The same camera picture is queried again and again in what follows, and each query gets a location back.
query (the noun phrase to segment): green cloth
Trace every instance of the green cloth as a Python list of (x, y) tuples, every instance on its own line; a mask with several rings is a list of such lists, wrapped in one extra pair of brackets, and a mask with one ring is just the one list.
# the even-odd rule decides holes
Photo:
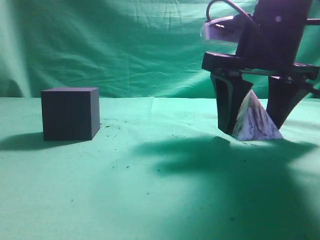
[[(0, 0), (0, 97), (39, 97), (54, 87), (99, 87), (102, 97), (214, 98), (205, 51), (232, 54), (235, 46), (204, 44), (209, 0)], [(252, 13), (256, 0), (234, 0)], [(211, 16), (236, 12), (212, 6)], [(311, 18), (320, 18), (314, 0)], [(320, 27), (308, 26), (297, 62), (320, 65)], [(254, 82), (268, 97), (263, 76)]]
[(319, 108), (243, 143), (214, 99), (102, 98), (92, 141), (44, 142), (40, 99), (0, 98), (0, 239), (318, 240)]

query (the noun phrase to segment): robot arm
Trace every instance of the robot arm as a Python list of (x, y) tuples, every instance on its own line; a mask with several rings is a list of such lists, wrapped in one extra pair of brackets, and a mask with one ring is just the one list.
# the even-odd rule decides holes
[[(239, 15), (211, 20), (210, 7), (223, 1)], [(278, 129), (294, 107), (308, 94), (320, 95), (307, 80), (315, 80), (318, 66), (295, 62), (312, 0), (259, 0), (253, 15), (229, 0), (209, 3), (205, 38), (238, 43), (235, 55), (206, 52), (202, 68), (211, 72), (218, 109), (218, 128), (230, 135), (241, 104), (253, 84), (243, 74), (268, 76), (267, 113)]]

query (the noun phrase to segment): pyramid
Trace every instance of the pyramid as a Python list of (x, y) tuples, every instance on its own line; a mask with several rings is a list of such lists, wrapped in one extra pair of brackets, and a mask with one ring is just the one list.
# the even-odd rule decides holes
[(253, 90), (242, 102), (231, 135), (239, 141), (283, 139)]

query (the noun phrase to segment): black cube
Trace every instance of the black cube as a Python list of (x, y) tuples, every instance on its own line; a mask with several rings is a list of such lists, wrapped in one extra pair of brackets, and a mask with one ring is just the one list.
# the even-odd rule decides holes
[(41, 92), (44, 141), (88, 141), (100, 129), (99, 89), (58, 87)]

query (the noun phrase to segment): green backdrop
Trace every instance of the green backdrop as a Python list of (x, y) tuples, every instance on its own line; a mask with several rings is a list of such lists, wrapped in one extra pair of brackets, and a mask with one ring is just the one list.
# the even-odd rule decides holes
[[(255, 0), (235, 0), (252, 12)], [(201, 69), (200, 32), (208, 0), (0, 0), (0, 97), (39, 97), (41, 90), (100, 88), (101, 97), (215, 97)], [(212, 17), (233, 15), (216, 3)], [(314, 2), (310, 17), (320, 17)], [(308, 26), (297, 62), (320, 65), (320, 27)], [(265, 77), (249, 76), (259, 98)]]

